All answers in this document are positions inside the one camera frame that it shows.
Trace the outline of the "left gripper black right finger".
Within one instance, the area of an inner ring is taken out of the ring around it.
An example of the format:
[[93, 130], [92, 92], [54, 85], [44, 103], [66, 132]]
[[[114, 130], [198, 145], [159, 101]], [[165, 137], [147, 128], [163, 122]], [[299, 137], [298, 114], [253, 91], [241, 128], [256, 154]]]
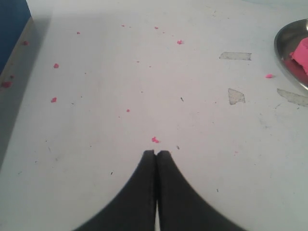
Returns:
[[162, 231], [242, 231], [209, 205], [188, 183], [170, 152], [156, 156], [158, 211]]

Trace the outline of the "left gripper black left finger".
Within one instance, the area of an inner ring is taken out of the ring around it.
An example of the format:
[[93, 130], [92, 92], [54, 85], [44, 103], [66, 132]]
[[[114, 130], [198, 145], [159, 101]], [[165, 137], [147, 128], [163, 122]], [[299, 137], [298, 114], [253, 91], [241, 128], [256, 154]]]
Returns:
[[115, 198], [76, 230], [154, 231], [156, 199], [156, 155], [148, 150]]

